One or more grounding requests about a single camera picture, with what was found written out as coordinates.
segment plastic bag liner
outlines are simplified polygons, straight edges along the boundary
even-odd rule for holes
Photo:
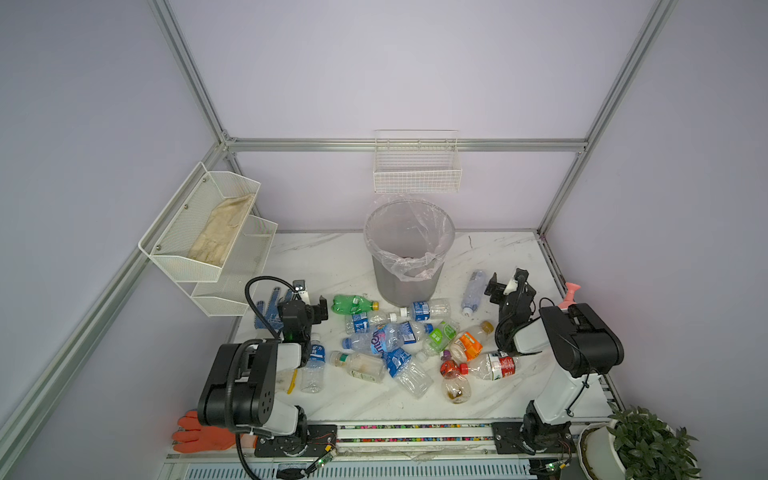
[[[363,230],[374,267],[378,261],[401,282],[434,279],[436,283],[455,237],[451,217],[442,208],[409,195],[385,196],[374,208]],[[378,273],[376,281],[386,298]],[[394,303],[395,299],[386,300]]]

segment pink handle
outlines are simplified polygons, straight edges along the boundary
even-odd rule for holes
[[[565,299],[558,305],[560,310],[567,310],[569,306],[576,303],[574,301],[574,294],[576,293],[576,290],[581,288],[581,285],[565,282],[565,288],[568,289],[568,293],[565,294]]]

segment trash can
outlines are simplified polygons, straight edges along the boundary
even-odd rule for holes
[[[399,197],[376,208],[363,237],[382,298],[396,306],[429,300],[455,233],[451,217],[425,200]]]

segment orange rubber glove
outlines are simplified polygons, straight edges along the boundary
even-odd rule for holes
[[[179,453],[205,452],[207,450],[227,450],[235,444],[235,434],[219,427],[203,427],[197,419],[197,412],[190,410],[178,421],[184,432],[176,432],[171,437],[176,440],[174,450]],[[253,445],[253,441],[245,443],[250,435],[243,435],[245,445]]]

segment water bottle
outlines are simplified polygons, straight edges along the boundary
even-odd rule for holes
[[[414,302],[411,306],[400,309],[400,316],[417,322],[432,322],[451,316],[451,305],[446,298],[438,298],[428,302]]]
[[[346,334],[366,333],[381,325],[397,321],[397,314],[384,312],[363,312],[346,317]]]
[[[459,372],[483,380],[499,380],[515,374],[519,357],[509,356],[504,352],[483,353],[469,364],[462,363]]]
[[[440,375],[442,375],[442,389],[452,403],[464,403],[472,397],[472,389],[467,378],[461,374],[459,366],[453,360],[451,353],[446,350],[442,356]]]
[[[451,340],[456,337],[457,332],[458,325],[453,323],[450,319],[440,322],[440,324],[434,328],[432,333],[429,334],[429,338],[424,342],[422,351],[416,354],[417,360],[426,362],[428,357],[442,353]]]
[[[387,373],[384,362],[370,355],[331,352],[330,358],[334,366],[341,367],[356,379],[367,382],[381,383]]]
[[[467,290],[464,291],[464,299],[462,300],[462,313],[464,316],[472,316],[474,312],[478,311],[480,299],[482,299],[487,284],[488,277],[484,271],[475,270],[472,272],[472,276],[469,277],[469,283],[467,284]]]
[[[302,368],[301,391],[306,393],[318,393],[323,389],[323,368],[326,366],[326,349],[320,345],[320,334],[313,333],[312,353],[310,359]]]
[[[353,315],[378,310],[379,302],[372,302],[360,295],[336,295],[333,297],[332,308],[339,315]]]
[[[484,321],[480,325],[473,325],[465,332],[460,333],[451,343],[449,350],[457,363],[467,363],[475,359],[484,344],[488,343],[488,337],[493,333],[493,325]]]
[[[401,345],[399,325],[387,323],[378,330],[368,333],[355,333],[341,341],[341,347],[368,355],[381,356],[382,353],[392,352]]]
[[[389,376],[397,380],[397,383],[417,399],[422,398],[434,383],[432,377],[416,365],[416,362],[403,349],[385,353],[384,363],[389,370]]]

